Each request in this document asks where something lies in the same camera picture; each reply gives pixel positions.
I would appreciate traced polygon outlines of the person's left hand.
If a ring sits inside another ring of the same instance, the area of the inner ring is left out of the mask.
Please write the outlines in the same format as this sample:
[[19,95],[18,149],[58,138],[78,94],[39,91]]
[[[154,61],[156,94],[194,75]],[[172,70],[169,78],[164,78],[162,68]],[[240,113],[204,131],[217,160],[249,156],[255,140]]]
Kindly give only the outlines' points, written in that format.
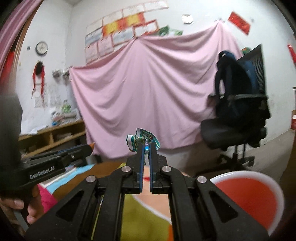
[[27,208],[27,217],[26,220],[28,224],[32,225],[34,222],[36,222],[39,218],[41,218],[44,213],[44,208],[42,205],[42,199],[40,195],[40,190],[38,185],[36,185],[32,189],[31,193],[31,201],[27,205],[24,203],[23,200],[19,198],[8,198],[8,197],[1,197],[1,205],[13,210],[22,210],[24,208]]

